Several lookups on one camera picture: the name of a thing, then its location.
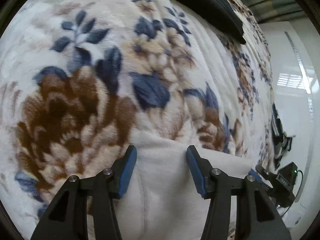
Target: black device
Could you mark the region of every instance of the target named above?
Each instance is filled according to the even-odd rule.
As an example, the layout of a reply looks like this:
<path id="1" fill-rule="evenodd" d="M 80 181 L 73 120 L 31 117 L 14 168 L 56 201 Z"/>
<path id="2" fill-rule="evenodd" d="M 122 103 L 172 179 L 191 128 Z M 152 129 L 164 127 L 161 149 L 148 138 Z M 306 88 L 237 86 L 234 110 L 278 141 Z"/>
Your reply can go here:
<path id="1" fill-rule="evenodd" d="M 290 207 L 295 200 L 292 193 L 297 180 L 297 165 L 289 163 L 278 171 L 277 174 L 267 172 L 258 164 L 256 171 L 266 180 L 269 180 L 273 188 L 267 186 L 267 194 L 274 199 L 275 205 L 281 207 Z"/>
<path id="2" fill-rule="evenodd" d="M 291 151 L 292 145 L 292 137 L 288 137 L 287 134 L 282 129 L 282 123 L 278 112 L 276 110 L 276 105 L 273 103 L 272 105 L 272 141 L 274 144 L 275 155 L 273 158 L 273 162 L 275 165 L 275 169 L 277 170 L 280 167 L 280 162 L 282 157 L 286 151 Z"/>

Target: black cable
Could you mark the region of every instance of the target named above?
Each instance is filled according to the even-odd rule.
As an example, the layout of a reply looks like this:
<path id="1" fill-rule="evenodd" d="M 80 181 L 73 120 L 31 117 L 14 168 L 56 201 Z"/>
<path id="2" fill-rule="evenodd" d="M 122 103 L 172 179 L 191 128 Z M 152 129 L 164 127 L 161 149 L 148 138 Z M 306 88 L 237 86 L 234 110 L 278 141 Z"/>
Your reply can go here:
<path id="1" fill-rule="evenodd" d="M 300 172 L 301 173 L 301 182 L 300 182 L 300 186 L 299 186 L 299 189 L 298 189 L 298 192 L 296 194 L 296 196 L 294 197 L 294 200 L 292 202 L 292 204 L 295 202 L 299 192 L 300 192 L 300 189 L 301 189 L 301 186 L 302 186 L 302 181 L 303 181 L 303 172 L 301 170 L 298 170 L 297 172 Z M 287 212 L 288 210 L 291 208 L 292 204 L 290 205 L 290 207 L 288 207 L 288 209 L 281 215 L 281 217 L 283 217 Z"/>

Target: brown flower pattern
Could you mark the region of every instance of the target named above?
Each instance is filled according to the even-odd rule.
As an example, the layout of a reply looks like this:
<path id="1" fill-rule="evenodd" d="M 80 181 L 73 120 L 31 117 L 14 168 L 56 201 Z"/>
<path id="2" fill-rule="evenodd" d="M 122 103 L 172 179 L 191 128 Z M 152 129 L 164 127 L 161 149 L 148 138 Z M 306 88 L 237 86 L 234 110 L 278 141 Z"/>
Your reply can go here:
<path id="1" fill-rule="evenodd" d="M 49 203 L 70 175 L 94 176 L 124 154 L 137 108 L 128 97 L 108 95 L 84 66 L 65 80 L 45 76 L 22 112 L 17 159 Z"/>

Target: fleece blanket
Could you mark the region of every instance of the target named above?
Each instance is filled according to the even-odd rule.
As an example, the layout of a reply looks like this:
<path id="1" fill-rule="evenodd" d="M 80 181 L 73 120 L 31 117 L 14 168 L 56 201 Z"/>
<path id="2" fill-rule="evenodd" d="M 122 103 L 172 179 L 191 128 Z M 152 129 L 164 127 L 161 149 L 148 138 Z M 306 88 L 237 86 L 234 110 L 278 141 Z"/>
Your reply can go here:
<path id="1" fill-rule="evenodd" d="M 25 239 L 70 175 L 95 176 L 129 144 L 138 160 L 116 203 L 123 239 L 201 236 L 209 202 L 188 145 L 230 176 L 272 164 L 268 45 L 250 10 L 228 2 L 245 45 L 175 0 L 20 9 L 0 40 L 0 199 Z"/>

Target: white floor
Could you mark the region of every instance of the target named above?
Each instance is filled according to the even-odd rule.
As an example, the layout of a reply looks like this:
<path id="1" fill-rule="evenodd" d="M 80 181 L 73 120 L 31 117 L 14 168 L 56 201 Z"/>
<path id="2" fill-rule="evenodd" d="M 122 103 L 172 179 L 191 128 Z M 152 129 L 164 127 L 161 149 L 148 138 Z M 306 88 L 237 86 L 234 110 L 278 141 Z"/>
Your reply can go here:
<path id="1" fill-rule="evenodd" d="M 302 191 L 284 217 L 292 240 L 298 240 L 320 209 L 319 83 L 306 46 L 301 41 L 306 40 L 301 31 L 302 39 L 289 22 L 268 23 L 260 27 L 271 53 L 276 108 L 287 135 L 295 135 L 292 150 L 283 157 L 281 167 L 293 161 L 304 173 Z M 300 182 L 301 176 L 298 175 L 294 194 Z"/>

